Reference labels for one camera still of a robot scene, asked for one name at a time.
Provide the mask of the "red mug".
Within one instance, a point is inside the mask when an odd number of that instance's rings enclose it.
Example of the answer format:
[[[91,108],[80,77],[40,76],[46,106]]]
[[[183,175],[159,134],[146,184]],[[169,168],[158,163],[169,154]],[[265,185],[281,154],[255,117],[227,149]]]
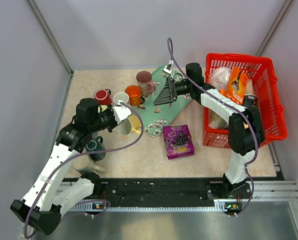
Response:
[[[98,89],[94,93],[94,98],[96,99],[97,103],[101,105],[109,106],[113,103],[111,98],[111,90],[110,89]]]

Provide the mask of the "pink cream mug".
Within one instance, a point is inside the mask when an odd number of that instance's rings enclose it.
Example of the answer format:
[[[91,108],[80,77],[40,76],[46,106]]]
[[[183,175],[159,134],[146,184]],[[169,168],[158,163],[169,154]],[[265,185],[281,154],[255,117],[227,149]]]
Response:
[[[118,92],[113,96],[113,102],[117,106],[120,106],[121,102],[129,105],[129,95],[125,92]]]

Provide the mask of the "dark teal mug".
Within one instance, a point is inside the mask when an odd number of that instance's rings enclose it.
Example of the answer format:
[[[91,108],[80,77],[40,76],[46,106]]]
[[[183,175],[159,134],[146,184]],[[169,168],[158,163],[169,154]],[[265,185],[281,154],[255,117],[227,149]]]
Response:
[[[88,153],[89,157],[97,162],[101,161],[105,158],[106,153],[91,153],[90,152],[98,152],[98,151],[104,151],[105,148],[103,146],[103,137],[98,136],[96,139],[91,140],[86,146],[85,146],[86,152]]]

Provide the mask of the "pink floral mug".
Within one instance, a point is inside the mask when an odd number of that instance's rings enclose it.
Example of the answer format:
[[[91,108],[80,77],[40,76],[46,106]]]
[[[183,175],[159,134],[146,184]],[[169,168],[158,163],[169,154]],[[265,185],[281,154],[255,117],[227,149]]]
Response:
[[[142,95],[148,97],[156,90],[156,85],[153,83],[152,75],[148,71],[140,71],[136,75],[138,86],[141,88]]]

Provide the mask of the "yellow mug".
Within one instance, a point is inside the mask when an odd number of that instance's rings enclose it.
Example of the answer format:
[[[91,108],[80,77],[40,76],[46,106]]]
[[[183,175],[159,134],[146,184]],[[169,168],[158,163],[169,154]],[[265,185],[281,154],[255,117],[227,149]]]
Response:
[[[123,136],[131,133],[141,134],[141,127],[142,124],[138,116],[132,114],[117,127],[117,131]]]

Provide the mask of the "orange mug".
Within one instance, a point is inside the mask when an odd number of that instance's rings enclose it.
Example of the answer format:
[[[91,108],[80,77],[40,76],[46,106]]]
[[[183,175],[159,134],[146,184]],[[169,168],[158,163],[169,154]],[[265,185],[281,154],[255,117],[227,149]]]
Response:
[[[130,85],[125,89],[125,93],[129,96],[131,106],[139,106],[145,102],[142,96],[141,88],[137,85]]]

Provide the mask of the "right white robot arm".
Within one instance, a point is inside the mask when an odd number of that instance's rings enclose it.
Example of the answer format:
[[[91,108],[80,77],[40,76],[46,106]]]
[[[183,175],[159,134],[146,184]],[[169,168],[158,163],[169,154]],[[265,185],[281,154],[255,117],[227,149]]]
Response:
[[[153,104],[171,104],[178,96],[189,94],[228,124],[228,142],[233,152],[229,168],[223,176],[222,192],[226,197],[233,198],[245,185],[247,166],[255,161],[259,146],[265,139],[260,112],[256,107],[245,107],[233,102],[221,95],[214,86],[205,83],[198,63],[187,64],[183,75],[185,78],[181,81],[167,76]]]

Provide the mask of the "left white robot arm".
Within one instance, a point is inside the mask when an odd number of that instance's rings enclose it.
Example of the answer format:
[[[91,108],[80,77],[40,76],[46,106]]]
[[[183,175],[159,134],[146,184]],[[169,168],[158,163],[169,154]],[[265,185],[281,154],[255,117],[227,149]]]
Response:
[[[92,134],[101,130],[112,131],[124,119],[122,106],[103,109],[97,100],[84,98],[76,106],[71,122],[61,129],[48,162],[30,190],[15,199],[10,210],[26,226],[49,235],[59,225],[62,217],[85,197],[97,198],[102,186],[99,176],[87,173],[76,184],[58,194],[57,190],[71,167],[70,157],[83,152]]]

